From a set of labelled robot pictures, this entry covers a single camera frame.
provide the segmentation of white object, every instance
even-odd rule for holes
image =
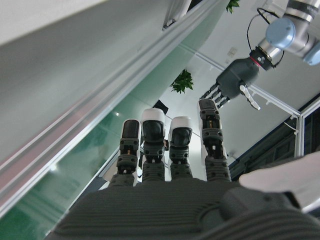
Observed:
[[[292,192],[302,211],[308,213],[320,207],[320,151],[243,174],[239,182],[243,187],[262,192]]]

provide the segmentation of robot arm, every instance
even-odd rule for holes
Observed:
[[[255,109],[260,110],[248,91],[258,77],[260,67],[264,70],[274,68],[272,60],[281,51],[293,53],[312,66],[320,63],[320,42],[308,33],[319,6],[320,0],[289,0],[284,15],[268,26],[265,38],[251,51],[250,57],[234,60],[201,98],[211,92],[211,99],[220,94],[215,99],[220,108],[242,94]]]

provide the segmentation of green plant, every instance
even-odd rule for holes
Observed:
[[[236,7],[236,8],[238,8],[239,7],[239,0],[230,0],[230,2],[228,3],[228,5],[226,6],[226,11],[228,12],[228,10],[229,10],[229,12],[232,14],[233,13],[233,7]]]
[[[194,83],[192,82],[192,78],[191,78],[191,73],[188,72],[187,70],[183,70],[180,75],[174,80],[174,82],[170,85],[170,87],[172,87],[172,91],[176,91],[177,93],[183,92],[185,93],[185,89],[191,89],[192,85]]]

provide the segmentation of white wall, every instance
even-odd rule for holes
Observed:
[[[106,0],[0,0],[0,45]]]

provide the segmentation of green glass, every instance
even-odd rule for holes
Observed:
[[[182,43],[197,50],[222,12],[221,1]],[[193,54],[176,47],[73,150],[49,171],[1,220],[2,240],[42,240],[119,144],[126,119],[140,119],[186,67]]]

